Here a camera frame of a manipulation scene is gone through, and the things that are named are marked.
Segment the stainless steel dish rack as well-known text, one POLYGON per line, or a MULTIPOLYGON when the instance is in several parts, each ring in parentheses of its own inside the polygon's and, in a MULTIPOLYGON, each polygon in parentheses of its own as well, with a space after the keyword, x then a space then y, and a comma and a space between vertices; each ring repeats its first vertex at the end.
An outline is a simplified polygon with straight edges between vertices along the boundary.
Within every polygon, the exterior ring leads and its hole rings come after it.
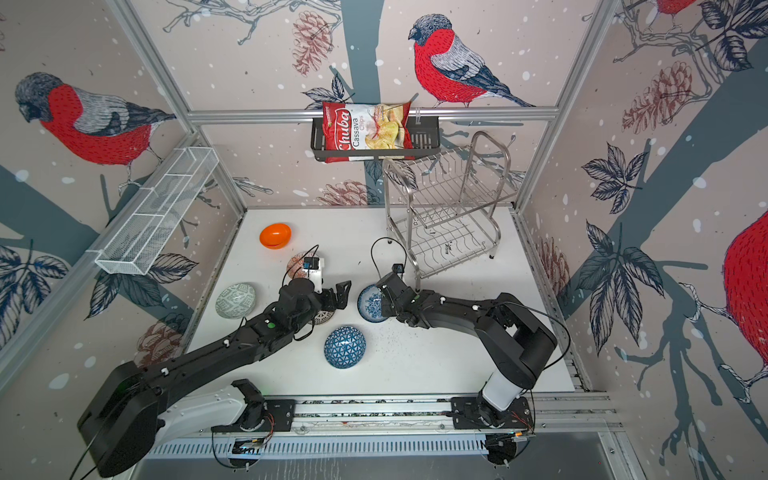
POLYGON ((382 163, 386 227, 405 248, 417 284, 486 256, 502 232, 495 211, 515 202, 520 174, 507 145, 485 131, 466 146, 382 163))

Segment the blue geometric upturned bowl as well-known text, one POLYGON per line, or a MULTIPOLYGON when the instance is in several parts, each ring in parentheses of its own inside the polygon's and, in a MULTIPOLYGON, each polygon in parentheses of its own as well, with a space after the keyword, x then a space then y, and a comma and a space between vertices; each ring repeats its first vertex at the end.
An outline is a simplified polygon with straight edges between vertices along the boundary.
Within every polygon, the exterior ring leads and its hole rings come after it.
POLYGON ((361 330, 342 326, 333 330, 324 343, 324 357, 336 369, 356 366, 365 355, 367 342, 361 330))

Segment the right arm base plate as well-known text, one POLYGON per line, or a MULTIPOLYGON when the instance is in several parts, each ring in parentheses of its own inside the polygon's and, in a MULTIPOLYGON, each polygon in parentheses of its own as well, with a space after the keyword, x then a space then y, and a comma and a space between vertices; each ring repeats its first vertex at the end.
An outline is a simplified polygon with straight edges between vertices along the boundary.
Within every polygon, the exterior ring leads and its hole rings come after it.
POLYGON ((481 396, 452 397, 449 416, 456 430, 517 429, 534 425, 532 409, 525 397, 512 401, 506 410, 495 409, 481 396))

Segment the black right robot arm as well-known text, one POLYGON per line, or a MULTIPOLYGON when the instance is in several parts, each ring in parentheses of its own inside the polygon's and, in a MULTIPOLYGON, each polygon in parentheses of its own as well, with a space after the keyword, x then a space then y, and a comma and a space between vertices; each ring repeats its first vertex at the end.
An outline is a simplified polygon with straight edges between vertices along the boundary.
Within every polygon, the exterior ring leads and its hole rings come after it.
POLYGON ((530 391, 546 370, 558 341, 517 297, 467 300, 433 290, 416 291, 391 272, 376 283, 382 313, 422 329, 443 328, 479 339, 496 370, 478 394, 467 419, 491 428, 505 427, 515 415, 512 404, 530 391))

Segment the white brown patterned bowl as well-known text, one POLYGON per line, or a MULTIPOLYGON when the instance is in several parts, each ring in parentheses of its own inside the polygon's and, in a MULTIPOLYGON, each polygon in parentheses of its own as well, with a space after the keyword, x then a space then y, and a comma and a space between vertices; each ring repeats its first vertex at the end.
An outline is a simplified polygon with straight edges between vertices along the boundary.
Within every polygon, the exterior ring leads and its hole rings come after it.
POLYGON ((324 323, 327 323, 334 316, 334 314, 335 314, 334 311, 326 311, 326 310, 319 311, 313 319, 314 324, 322 325, 324 323))

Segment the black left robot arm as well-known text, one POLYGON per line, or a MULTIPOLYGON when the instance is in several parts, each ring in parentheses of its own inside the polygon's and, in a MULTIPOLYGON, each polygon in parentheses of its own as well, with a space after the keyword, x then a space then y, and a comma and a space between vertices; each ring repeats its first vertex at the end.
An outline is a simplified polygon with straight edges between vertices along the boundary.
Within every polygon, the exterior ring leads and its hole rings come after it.
POLYGON ((95 469, 112 477, 134 466, 155 444, 162 412, 221 376, 297 341, 297 333, 319 312, 345 309, 350 289, 347 280, 317 292, 312 281, 294 279, 261 314, 216 341, 148 367, 132 361, 115 367, 77 423, 95 469))

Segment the blue floral ceramic bowl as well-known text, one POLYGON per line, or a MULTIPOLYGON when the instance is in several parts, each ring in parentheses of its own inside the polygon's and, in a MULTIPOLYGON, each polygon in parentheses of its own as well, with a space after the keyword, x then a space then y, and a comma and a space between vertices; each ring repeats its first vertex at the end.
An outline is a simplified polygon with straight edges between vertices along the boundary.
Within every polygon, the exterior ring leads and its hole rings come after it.
POLYGON ((357 309, 360 316, 370 323, 381 323, 387 320, 382 310, 382 293, 375 284, 361 291, 357 299, 357 309))

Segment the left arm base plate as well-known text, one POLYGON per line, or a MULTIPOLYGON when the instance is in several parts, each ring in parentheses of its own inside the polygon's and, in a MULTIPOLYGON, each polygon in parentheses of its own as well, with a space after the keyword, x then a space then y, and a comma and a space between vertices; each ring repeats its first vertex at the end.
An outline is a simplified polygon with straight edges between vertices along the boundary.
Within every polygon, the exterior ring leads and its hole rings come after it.
POLYGON ((293 399, 267 399, 259 406, 248 404, 237 419, 213 426, 212 431, 254 435, 289 432, 296 404, 297 402, 293 399))

